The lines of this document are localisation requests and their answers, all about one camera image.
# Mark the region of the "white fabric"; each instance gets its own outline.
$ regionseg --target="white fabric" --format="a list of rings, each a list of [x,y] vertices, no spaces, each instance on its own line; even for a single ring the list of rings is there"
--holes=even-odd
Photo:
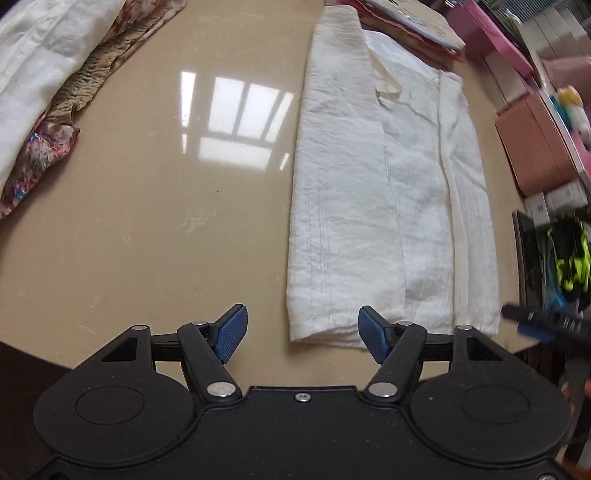
[[[0,186],[37,118],[124,1],[25,0],[0,21]]]
[[[492,217],[461,78],[363,32],[353,8],[327,7],[295,152],[291,339],[361,346],[366,304],[433,333],[496,333]]]
[[[401,236],[371,71],[355,10],[326,8],[308,59],[295,152],[292,340],[359,343],[355,320],[367,304],[389,320],[403,316]]]

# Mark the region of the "floral fabric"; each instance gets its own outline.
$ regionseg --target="floral fabric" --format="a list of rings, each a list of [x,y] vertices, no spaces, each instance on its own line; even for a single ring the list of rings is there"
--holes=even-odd
[[[56,93],[33,126],[0,195],[0,219],[11,213],[54,163],[76,145],[80,129],[72,115],[83,109],[102,83],[156,30],[185,6],[186,0],[127,0],[100,45]]]

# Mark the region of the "silver rivet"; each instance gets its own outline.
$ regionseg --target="silver rivet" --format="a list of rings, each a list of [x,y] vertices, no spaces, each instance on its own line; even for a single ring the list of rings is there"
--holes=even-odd
[[[305,392],[296,393],[295,400],[305,403],[307,401],[312,400],[312,395],[310,395],[309,393],[305,393]]]
[[[207,393],[214,397],[229,397],[236,391],[236,385],[230,382],[214,382],[207,386]]]
[[[375,397],[388,398],[398,393],[398,387],[390,382],[377,382],[369,386],[369,393]]]

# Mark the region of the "table surface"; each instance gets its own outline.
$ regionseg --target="table surface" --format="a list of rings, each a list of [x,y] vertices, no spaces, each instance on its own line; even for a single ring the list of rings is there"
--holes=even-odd
[[[321,11],[318,0],[189,0],[107,80],[77,122],[74,153],[2,221],[1,341],[75,367],[130,325],[170,333],[243,303],[248,334],[228,365],[241,385],[370,379],[365,351],[288,340],[293,152]],[[516,300],[511,211],[522,204],[494,107],[469,65],[457,72],[482,150],[501,299]],[[531,344],[505,322],[496,339]]]

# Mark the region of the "wrinkled fabric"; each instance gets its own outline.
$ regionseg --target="wrinkled fabric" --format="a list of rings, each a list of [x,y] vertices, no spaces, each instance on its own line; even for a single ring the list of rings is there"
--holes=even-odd
[[[79,132],[70,125],[42,122],[29,135],[2,191],[0,218],[12,212],[51,165],[68,156]]]
[[[163,0],[125,0],[123,8],[115,18],[113,25],[100,41],[101,44],[113,40],[130,26],[147,17],[154,9],[164,3]]]
[[[112,25],[123,0],[28,0],[0,21],[0,184],[31,127]]]
[[[79,133],[79,129],[72,126],[73,115],[86,107],[103,82],[156,30],[183,9],[186,0],[159,1],[159,5],[151,8],[154,3],[152,0],[127,0],[122,10],[127,13],[118,17],[112,27],[122,33],[96,47],[82,67],[54,95],[50,106],[24,141],[4,185],[0,218],[14,210],[49,166],[70,154]],[[133,19],[137,22],[130,26]]]
[[[356,18],[325,8],[311,47],[294,159],[291,339],[362,346],[363,305],[431,333],[468,323],[494,334],[492,215],[462,80]],[[397,94],[385,96],[392,79]]]

